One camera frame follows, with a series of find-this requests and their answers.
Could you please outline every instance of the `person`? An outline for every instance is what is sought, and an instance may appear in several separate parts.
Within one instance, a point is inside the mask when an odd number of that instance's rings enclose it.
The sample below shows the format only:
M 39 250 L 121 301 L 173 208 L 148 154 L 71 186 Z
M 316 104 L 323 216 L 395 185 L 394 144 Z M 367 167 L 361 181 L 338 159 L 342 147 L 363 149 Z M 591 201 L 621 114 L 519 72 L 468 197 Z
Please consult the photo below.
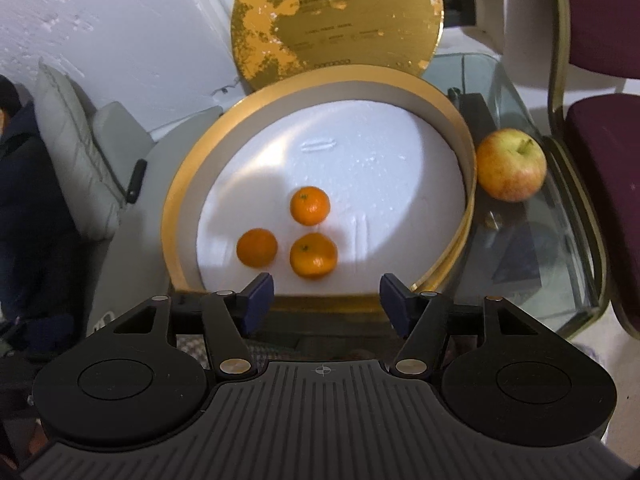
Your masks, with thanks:
M 40 138 L 33 103 L 0 76 L 0 356 L 61 352 L 82 318 L 81 239 Z

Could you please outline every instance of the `white foam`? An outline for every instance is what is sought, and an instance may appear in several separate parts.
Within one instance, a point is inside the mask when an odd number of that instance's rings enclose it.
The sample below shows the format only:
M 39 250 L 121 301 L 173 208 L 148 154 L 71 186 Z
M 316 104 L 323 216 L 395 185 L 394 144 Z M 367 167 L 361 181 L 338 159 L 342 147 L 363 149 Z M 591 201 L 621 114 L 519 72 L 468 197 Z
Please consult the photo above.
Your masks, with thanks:
M 301 186 L 318 186 L 331 200 L 314 228 L 289 214 Z M 262 227 L 278 240 L 266 270 L 279 294 L 377 292 L 384 272 L 411 284 L 446 248 L 464 208 L 457 158 L 430 124 L 389 104 L 317 105 L 271 124 L 226 165 L 198 225 L 200 273 L 209 290 L 241 290 L 257 271 L 239 262 L 236 241 Z M 337 268 L 316 282 L 289 265 L 292 243 L 313 230 L 338 247 Z

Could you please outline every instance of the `red yellow apple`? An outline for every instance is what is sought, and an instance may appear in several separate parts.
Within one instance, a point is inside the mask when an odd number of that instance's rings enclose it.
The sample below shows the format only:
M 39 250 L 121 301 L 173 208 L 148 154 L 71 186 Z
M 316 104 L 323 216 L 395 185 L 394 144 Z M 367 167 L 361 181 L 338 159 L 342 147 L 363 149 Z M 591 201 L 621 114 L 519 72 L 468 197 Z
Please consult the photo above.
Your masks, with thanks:
M 522 202 L 536 194 L 545 181 L 545 154 L 520 130 L 505 128 L 485 137 L 476 158 L 478 183 L 498 200 Z

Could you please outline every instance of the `apple stem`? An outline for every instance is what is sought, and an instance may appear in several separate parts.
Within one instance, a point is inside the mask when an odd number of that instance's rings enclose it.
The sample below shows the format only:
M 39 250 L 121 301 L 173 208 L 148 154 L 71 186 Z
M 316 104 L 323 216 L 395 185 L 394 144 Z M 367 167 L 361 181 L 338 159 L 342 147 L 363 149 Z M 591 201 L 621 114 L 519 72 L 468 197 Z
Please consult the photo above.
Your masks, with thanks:
M 533 144 L 533 139 L 527 139 L 527 140 L 523 140 L 520 143 L 520 146 L 518 146 L 518 149 L 516 150 L 519 154 L 523 155 L 526 151 L 527 148 Z

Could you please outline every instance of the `gray cushion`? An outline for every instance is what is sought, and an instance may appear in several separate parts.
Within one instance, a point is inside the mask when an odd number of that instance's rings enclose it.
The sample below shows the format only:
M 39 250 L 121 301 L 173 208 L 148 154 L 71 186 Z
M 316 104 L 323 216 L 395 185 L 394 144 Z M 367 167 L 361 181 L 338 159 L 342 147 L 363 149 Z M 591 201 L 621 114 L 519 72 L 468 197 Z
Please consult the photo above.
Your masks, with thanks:
M 120 103 L 100 108 L 92 119 L 92 129 L 111 173 L 126 190 L 136 162 L 146 157 L 155 142 Z
M 124 194 L 94 144 L 71 83 L 40 62 L 33 102 L 40 135 L 78 232 L 89 240 L 113 237 Z
M 86 276 L 84 282 L 84 302 L 82 316 L 82 329 L 86 329 L 87 319 L 91 312 L 91 306 L 94 302 L 95 288 L 100 279 L 102 265 L 107 257 L 110 240 L 102 240 L 100 242 L 87 242 L 84 246 Z

